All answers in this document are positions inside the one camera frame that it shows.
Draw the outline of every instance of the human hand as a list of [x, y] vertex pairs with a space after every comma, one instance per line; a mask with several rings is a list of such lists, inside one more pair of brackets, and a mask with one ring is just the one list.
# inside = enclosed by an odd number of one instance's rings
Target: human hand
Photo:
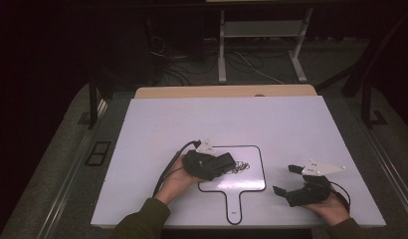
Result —
[[180, 155], [173, 163], [172, 167], [164, 178], [160, 190], [155, 194], [154, 198], [168, 205], [174, 198], [182, 194], [192, 184], [203, 181], [198, 177], [191, 176], [183, 168], [182, 158]]
[[333, 192], [330, 193], [326, 201], [304, 205], [303, 208], [315, 212], [329, 226], [334, 226], [350, 218], [349, 212]]

